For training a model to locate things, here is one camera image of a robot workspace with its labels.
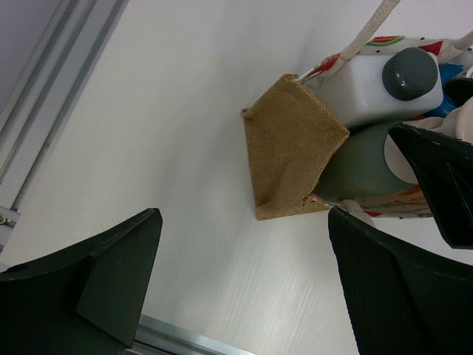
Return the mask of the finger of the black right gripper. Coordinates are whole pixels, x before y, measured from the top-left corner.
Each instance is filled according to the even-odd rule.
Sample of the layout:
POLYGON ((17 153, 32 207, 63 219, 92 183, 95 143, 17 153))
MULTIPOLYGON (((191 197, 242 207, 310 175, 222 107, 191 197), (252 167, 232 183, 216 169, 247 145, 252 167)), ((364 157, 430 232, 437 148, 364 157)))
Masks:
POLYGON ((412 167, 442 238, 453 249, 470 249, 472 145, 407 124, 389 136, 412 167))

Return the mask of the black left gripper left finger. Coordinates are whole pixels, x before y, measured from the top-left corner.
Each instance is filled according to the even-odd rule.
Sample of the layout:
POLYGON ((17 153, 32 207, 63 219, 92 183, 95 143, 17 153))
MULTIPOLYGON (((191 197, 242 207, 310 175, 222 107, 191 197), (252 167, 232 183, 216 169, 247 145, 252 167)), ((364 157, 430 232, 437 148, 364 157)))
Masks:
POLYGON ((1 273, 2 354, 124 354, 133 345, 163 219, 146 209, 1 273))

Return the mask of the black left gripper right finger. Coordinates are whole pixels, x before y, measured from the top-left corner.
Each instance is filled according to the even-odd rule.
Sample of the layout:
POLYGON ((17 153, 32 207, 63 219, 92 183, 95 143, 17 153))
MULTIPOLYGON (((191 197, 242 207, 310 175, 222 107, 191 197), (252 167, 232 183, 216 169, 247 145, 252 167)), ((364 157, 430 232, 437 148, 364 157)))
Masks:
POLYGON ((330 242, 360 354, 471 354, 472 266, 333 208, 330 242))

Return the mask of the green bottle beige cap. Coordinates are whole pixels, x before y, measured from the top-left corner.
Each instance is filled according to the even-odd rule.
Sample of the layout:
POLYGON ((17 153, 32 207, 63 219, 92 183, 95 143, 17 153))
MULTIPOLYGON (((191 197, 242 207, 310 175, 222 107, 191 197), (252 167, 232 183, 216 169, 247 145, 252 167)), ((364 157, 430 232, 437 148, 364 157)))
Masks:
MULTIPOLYGON (((445 118, 428 117, 404 123, 471 143, 472 101, 445 118)), ((396 124, 396 121, 375 124, 350 136, 331 157, 313 190, 314 195, 330 201, 375 197, 417 185, 412 167, 388 134, 396 124)))

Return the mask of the white bottle grey cap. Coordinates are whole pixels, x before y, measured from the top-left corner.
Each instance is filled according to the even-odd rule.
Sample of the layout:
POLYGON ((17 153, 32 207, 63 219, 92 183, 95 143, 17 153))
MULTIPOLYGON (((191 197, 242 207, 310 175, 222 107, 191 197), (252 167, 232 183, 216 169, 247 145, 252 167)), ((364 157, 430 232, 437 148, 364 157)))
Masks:
POLYGON ((416 47, 360 55, 319 87, 308 88, 348 129, 407 120, 442 104, 436 57, 416 47))

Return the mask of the burlap watermelon canvas bag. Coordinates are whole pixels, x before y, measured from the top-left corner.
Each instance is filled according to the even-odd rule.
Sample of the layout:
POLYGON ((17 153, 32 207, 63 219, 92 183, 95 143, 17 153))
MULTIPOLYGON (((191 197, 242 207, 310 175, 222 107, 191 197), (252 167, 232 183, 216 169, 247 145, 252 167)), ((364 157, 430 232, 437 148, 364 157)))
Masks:
POLYGON ((283 75, 252 107, 242 110, 257 220, 320 212, 338 204, 313 190, 329 160, 348 140, 349 131, 311 88, 334 82, 354 60, 368 55, 380 57, 417 47, 446 63, 472 47, 471 33, 433 40, 375 36, 397 4, 381 2, 342 52, 304 75, 283 75))

